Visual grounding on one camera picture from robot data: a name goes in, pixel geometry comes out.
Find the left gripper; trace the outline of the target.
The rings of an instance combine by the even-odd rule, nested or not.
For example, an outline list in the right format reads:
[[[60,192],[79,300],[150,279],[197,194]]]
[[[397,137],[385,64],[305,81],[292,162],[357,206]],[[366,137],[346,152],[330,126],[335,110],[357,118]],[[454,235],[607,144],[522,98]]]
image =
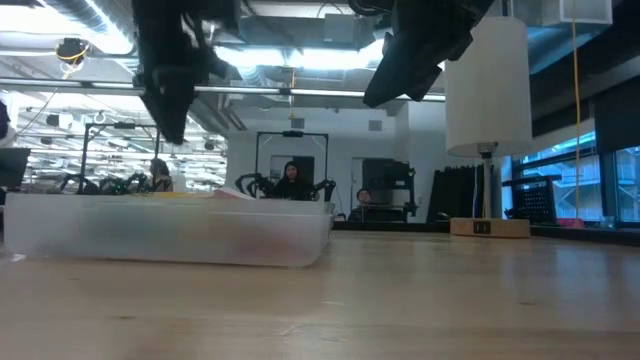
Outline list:
[[[139,66],[134,84],[165,140],[184,143],[195,76],[225,76],[230,65],[213,50],[207,22],[239,31],[240,0],[131,0]]]

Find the dark monitor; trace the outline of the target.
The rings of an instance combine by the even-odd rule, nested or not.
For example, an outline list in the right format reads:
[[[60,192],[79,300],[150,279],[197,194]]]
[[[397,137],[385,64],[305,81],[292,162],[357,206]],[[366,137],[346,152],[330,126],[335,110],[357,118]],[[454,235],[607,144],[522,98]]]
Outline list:
[[[27,168],[29,148],[0,148],[0,187],[18,187]]]

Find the person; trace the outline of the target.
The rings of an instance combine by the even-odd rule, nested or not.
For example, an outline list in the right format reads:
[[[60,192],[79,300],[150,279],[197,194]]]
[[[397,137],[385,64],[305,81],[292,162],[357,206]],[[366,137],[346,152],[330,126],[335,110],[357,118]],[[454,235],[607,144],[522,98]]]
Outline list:
[[[151,189],[154,192],[172,192],[173,180],[166,162],[159,158],[154,158],[150,163]]]
[[[296,162],[289,161],[285,164],[284,175],[277,182],[273,195],[279,199],[310,201],[313,190],[313,184],[300,175]]]
[[[361,188],[356,194],[358,205],[351,211],[349,222],[382,222],[384,220],[383,205],[372,200],[370,191]]]

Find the white shade lamp wooden base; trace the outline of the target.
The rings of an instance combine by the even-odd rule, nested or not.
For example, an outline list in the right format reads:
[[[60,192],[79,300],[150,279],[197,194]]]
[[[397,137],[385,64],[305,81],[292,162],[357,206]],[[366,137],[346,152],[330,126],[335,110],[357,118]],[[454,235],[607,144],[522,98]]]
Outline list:
[[[453,218],[453,236],[525,239],[527,220],[492,215],[493,160],[521,154],[532,142],[527,26],[510,16],[485,17],[471,31],[473,42],[446,63],[446,150],[477,158],[483,170],[483,212]]]

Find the black shelving unit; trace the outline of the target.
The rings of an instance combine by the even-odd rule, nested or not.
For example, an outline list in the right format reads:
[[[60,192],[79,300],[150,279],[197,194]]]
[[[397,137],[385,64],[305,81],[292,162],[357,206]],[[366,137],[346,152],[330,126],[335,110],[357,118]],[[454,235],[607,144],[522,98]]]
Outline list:
[[[415,170],[408,162],[393,159],[365,159],[363,185],[371,201],[365,206],[375,222],[407,223],[415,217]]]

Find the silver horizontal pipe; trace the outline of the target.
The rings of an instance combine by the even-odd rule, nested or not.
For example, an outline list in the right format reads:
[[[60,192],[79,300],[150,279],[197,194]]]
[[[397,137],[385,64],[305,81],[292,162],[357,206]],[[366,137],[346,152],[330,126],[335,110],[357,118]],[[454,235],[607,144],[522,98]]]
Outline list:
[[[126,82],[98,82],[84,80],[36,79],[0,77],[0,88],[16,91],[53,91],[57,89],[68,93],[114,94],[134,96],[143,92],[142,87],[136,87]],[[312,96],[335,98],[363,98],[363,91],[324,90],[302,88],[261,88],[227,85],[196,86],[196,93],[240,94],[240,95],[268,95],[268,96]]]

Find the translucent pencil box grey lid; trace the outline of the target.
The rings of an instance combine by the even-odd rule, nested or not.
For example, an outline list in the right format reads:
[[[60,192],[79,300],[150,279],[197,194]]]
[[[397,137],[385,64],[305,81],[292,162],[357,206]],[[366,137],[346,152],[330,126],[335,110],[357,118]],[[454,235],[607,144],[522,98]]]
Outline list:
[[[27,256],[304,267],[333,213],[324,202],[11,193],[4,242]]]

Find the background robot station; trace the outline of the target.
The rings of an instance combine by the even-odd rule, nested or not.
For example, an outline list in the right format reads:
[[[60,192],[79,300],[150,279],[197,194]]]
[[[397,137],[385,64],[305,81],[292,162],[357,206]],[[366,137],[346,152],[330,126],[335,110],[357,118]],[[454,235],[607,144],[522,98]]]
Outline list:
[[[89,154],[89,143],[95,138],[102,138],[102,132],[107,128],[116,130],[140,130],[142,129],[148,138],[154,143],[154,152],[151,162],[159,155],[161,132],[155,125],[136,125],[129,122],[116,122],[113,124],[87,123],[83,138],[83,148],[81,154],[80,172],[77,174],[67,174],[63,177],[59,191],[63,192],[70,181],[78,184],[77,195],[125,195],[133,193],[149,193],[155,191],[155,178],[152,176],[152,184],[147,185],[148,177],[140,172],[133,173],[130,177],[123,179],[115,175],[109,175],[98,182],[92,181],[87,176],[87,159]]]
[[[283,138],[315,138],[322,137],[325,141],[324,151],[325,151],[325,164],[324,164],[324,179],[317,184],[313,185],[313,189],[307,195],[308,200],[314,200],[319,196],[321,191],[324,192],[324,201],[330,202],[332,199],[332,195],[334,193],[334,189],[336,188],[336,182],[333,179],[330,179],[328,176],[328,162],[329,162],[329,139],[330,136],[326,133],[305,133],[303,131],[297,130],[287,130],[282,132],[272,132],[272,131],[258,131],[256,133],[255,140],[255,150],[254,150],[254,172],[240,175],[235,181],[234,185],[236,189],[245,195],[249,195],[250,197],[256,198],[258,192],[261,192],[267,198],[273,198],[273,191],[276,187],[276,184],[271,182],[268,178],[261,175],[259,170],[259,158],[260,158],[260,149],[263,144],[260,142],[260,138],[263,135],[269,136],[281,136]]]

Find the black curtain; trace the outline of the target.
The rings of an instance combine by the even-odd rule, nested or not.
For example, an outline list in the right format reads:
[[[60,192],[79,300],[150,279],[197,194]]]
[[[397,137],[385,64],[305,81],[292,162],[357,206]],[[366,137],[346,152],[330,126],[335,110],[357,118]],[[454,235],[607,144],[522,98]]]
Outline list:
[[[480,217],[484,210],[484,169],[482,165],[446,167],[436,170],[427,221]]]

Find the black aluminium table frame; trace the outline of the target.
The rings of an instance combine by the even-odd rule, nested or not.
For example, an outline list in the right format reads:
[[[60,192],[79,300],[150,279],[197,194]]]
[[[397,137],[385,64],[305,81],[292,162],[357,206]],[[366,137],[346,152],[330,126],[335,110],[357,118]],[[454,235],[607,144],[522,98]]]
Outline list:
[[[354,223],[335,222],[333,230],[338,231],[381,231],[411,233],[449,233],[448,223]],[[531,226],[531,234],[536,237],[563,239],[598,244],[620,245],[640,248],[640,228],[596,229],[564,228],[553,226]]]

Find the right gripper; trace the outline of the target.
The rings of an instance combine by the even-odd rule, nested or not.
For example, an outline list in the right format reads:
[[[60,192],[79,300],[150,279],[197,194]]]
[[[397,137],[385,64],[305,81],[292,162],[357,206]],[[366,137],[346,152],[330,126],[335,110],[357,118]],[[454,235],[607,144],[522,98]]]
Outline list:
[[[394,0],[392,32],[384,36],[382,54],[363,97],[376,108],[399,96],[421,101],[443,72],[442,64],[457,61],[473,41],[471,31],[495,0]],[[424,45],[411,55],[412,39]]]

